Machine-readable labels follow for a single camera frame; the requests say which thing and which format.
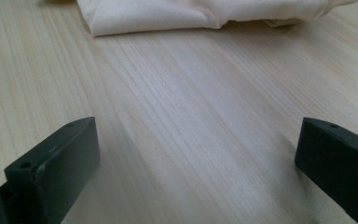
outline wood grain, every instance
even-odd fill
[[[303,117],[358,133],[358,4],[93,38],[76,2],[0,0],[0,185],[87,116],[103,165],[64,223],[354,223],[294,156]]]

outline folded fabric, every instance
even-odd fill
[[[312,21],[358,0],[77,0],[91,33],[115,35],[178,28],[218,29],[228,21],[271,26]]]

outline black clamp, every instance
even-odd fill
[[[6,169],[0,224],[59,224],[99,166],[95,119],[61,127]]]
[[[358,222],[358,135],[333,123],[305,118],[295,162]]]

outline light wood surface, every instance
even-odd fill
[[[294,166],[303,117],[358,133],[358,3],[277,29],[93,38],[76,2],[0,0],[3,169],[95,116],[64,223],[355,223]]]

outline white cloth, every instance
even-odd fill
[[[358,0],[77,0],[91,33],[220,28],[228,21],[312,21]]]

